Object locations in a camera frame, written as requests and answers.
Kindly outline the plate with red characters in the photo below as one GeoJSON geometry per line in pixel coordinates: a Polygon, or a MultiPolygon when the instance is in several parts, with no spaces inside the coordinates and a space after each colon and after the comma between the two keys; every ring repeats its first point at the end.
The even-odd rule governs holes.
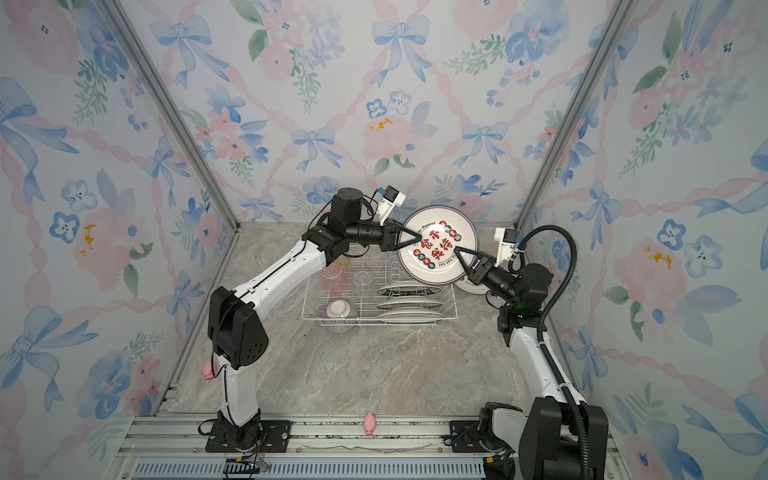
{"type": "Polygon", "coordinates": [[[466,277],[463,277],[457,280],[454,283],[454,286],[459,290],[472,295],[484,295],[488,291],[488,288],[486,286],[482,284],[476,285],[470,280],[468,280],[466,277]]]}

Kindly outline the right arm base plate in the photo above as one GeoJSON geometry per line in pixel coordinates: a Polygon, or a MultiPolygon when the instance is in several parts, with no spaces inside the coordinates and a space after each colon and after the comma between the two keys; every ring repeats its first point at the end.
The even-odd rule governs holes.
{"type": "Polygon", "coordinates": [[[483,439],[479,430],[479,420],[452,420],[449,422],[449,434],[444,438],[444,445],[453,453],[482,453],[493,455],[490,443],[483,439]]]}

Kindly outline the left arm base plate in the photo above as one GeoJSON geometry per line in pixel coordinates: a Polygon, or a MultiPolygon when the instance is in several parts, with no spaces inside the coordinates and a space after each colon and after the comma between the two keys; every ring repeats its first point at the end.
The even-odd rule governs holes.
{"type": "Polygon", "coordinates": [[[288,420],[252,420],[236,427],[226,419],[216,419],[207,434],[207,453],[285,453],[291,438],[288,420]]]}

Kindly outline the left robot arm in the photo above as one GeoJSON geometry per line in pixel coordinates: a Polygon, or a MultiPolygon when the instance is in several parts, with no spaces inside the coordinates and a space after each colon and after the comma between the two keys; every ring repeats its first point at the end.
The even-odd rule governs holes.
{"type": "Polygon", "coordinates": [[[361,190],[339,189],[297,243],[274,264],[234,289],[217,288],[209,301],[211,373],[221,377],[223,406],[214,422],[231,444],[251,447],[260,438],[256,374],[251,366],[269,345],[263,325],[272,309],[312,275],[349,252],[350,246],[399,251],[421,235],[391,218],[406,196],[392,186],[375,200],[361,190]]]}

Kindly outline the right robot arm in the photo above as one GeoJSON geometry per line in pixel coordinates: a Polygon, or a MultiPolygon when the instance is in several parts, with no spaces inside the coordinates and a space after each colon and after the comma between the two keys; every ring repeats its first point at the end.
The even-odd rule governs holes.
{"type": "Polygon", "coordinates": [[[524,369],[534,395],[527,416],[489,403],[480,416],[483,439],[506,444],[518,454],[525,479],[602,479],[609,422],[602,408],[590,405],[567,378],[545,331],[545,301],[553,274],[540,264],[516,274],[496,259],[459,247],[466,277],[500,297],[497,329],[524,369]]]}

